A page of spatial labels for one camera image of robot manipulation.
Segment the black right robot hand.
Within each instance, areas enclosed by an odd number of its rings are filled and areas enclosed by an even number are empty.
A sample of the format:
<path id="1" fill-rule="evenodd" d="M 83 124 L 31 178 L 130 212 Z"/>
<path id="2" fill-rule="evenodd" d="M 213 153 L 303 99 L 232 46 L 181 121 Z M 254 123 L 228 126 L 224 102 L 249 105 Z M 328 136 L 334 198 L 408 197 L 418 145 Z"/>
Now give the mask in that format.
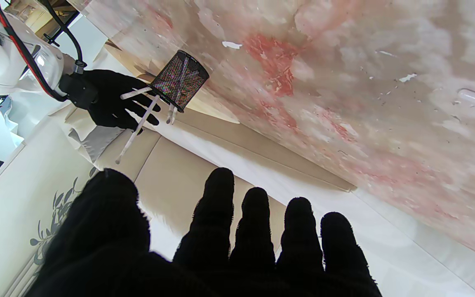
<path id="1" fill-rule="evenodd" d="M 156 92 L 149 90 L 146 94 L 121 99 L 121 95 L 141 90 L 147 83 L 112 70 L 85 70 L 83 79 L 97 90 L 97 100 L 87 111 L 98 126 L 136 130 L 139 122 L 130 113 L 143 117 L 153 102 L 149 97 L 156 96 Z"/>

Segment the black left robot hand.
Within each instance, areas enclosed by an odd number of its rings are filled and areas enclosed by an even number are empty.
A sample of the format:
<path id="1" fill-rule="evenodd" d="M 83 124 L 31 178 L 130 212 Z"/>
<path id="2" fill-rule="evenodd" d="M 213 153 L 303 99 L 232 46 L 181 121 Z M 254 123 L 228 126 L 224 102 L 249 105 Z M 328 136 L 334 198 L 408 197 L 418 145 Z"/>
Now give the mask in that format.
<path id="1" fill-rule="evenodd" d="M 230 247 L 235 189 L 230 169 L 213 170 L 172 261 L 150 251 L 139 193 L 105 169 L 73 201 L 27 297 L 380 297 L 350 222 L 322 217 L 304 197 L 285 209 L 281 253 L 271 240 L 269 197 L 247 191 Z"/>

